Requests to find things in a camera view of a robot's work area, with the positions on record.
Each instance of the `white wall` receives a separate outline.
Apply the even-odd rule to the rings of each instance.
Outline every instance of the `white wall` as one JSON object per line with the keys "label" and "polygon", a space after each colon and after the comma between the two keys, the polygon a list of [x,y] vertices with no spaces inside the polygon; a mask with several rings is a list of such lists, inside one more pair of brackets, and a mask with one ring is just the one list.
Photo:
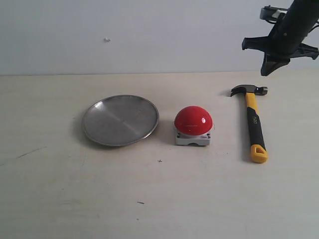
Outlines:
{"label": "white wall", "polygon": [[[261,7],[291,2],[2,1],[0,75],[259,70],[263,53],[242,51],[241,42],[269,33]],[[319,32],[305,42],[319,46]],[[318,66],[304,58],[287,69]]]}

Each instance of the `hammer handle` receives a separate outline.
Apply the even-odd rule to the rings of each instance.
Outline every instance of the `hammer handle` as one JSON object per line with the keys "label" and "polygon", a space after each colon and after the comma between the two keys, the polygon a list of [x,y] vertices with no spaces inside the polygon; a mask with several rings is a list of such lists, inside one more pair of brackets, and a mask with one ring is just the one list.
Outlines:
{"label": "hammer handle", "polygon": [[246,93],[247,120],[251,145],[251,159],[256,163],[264,163],[268,159],[263,132],[258,116],[258,108],[254,93]]}

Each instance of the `black rubber grip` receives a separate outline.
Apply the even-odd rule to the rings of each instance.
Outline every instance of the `black rubber grip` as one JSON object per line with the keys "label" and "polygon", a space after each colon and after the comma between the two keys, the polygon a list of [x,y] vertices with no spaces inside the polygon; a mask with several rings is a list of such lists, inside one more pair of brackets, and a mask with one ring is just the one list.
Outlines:
{"label": "black rubber grip", "polygon": [[250,145],[258,144],[266,150],[259,116],[257,115],[256,111],[251,107],[247,107],[247,119]]}

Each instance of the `plate rim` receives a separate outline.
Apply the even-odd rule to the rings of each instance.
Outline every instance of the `plate rim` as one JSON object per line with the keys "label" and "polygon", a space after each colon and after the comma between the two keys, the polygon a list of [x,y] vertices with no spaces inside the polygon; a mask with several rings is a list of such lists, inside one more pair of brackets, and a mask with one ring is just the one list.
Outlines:
{"label": "plate rim", "polygon": [[[89,112],[97,103],[103,102],[103,101],[105,101],[105,100],[109,100],[109,99],[115,98],[115,97],[136,97],[136,98],[139,98],[139,99],[142,99],[142,100],[148,102],[148,103],[155,109],[156,115],[157,115],[157,119],[156,119],[156,122],[155,122],[155,124],[154,124],[154,127],[150,130],[150,132],[148,132],[146,135],[144,135],[143,137],[141,137],[141,138],[139,138],[139,139],[137,139],[137,140],[135,140],[135,141],[132,141],[132,142],[129,142],[129,143],[124,143],[124,144],[108,144],[108,143],[103,143],[103,142],[100,142],[100,141],[98,141],[98,140],[93,139],[93,138],[89,135],[89,133],[87,132],[87,130],[86,130],[85,126],[84,126],[84,119],[85,119],[86,115],[88,114],[88,112]],[[132,144],[132,143],[136,143],[136,142],[138,142],[138,141],[141,141],[142,139],[147,138],[151,133],[154,132],[154,130],[156,129],[156,127],[157,127],[157,125],[158,125],[158,123],[159,123],[159,120],[160,120],[159,111],[158,111],[157,107],[156,107],[150,100],[148,100],[148,99],[146,99],[146,98],[144,98],[144,97],[141,97],[141,96],[123,94],[123,95],[115,95],[115,96],[110,96],[110,97],[103,98],[103,99],[97,101],[96,103],[94,103],[93,105],[91,105],[91,106],[86,110],[86,112],[84,113],[84,115],[83,115],[83,117],[82,117],[81,125],[82,125],[82,130],[83,130],[85,136],[88,137],[88,139],[90,139],[91,141],[93,141],[93,142],[95,142],[95,143],[98,143],[98,144],[100,144],[100,145],[103,145],[103,146],[108,146],[108,147],[121,147],[121,146],[130,145],[130,144]]]}

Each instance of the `hammer head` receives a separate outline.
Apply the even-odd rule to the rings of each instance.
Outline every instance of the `hammer head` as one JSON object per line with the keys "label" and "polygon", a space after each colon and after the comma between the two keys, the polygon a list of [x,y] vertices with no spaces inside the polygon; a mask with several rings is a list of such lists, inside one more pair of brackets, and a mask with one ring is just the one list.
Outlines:
{"label": "hammer head", "polygon": [[259,96],[264,96],[268,93],[268,88],[263,86],[263,87],[257,87],[254,85],[239,85],[234,87],[231,90],[230,96],[233,96],[237,93],[255,93],[255,95]]}

